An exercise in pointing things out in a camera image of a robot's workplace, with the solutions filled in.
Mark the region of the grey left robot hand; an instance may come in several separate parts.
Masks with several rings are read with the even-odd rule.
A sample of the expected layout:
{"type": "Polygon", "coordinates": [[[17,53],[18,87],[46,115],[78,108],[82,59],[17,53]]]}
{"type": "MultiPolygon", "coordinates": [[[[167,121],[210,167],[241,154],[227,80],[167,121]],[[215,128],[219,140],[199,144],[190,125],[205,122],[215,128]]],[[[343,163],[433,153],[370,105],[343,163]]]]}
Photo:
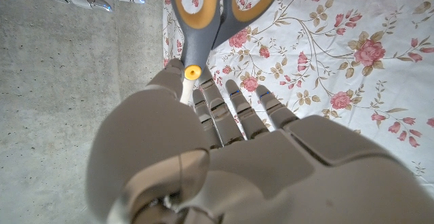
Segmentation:
{"type": "Polygon", "coordinates": [[[432,223],[433,198],[386,149],[326,118],[298,118],[264,86],[269,131],[235,84],[241,114],[182,104],[173,59],[102,122],[87,165],[100,223],[432,223]]]}

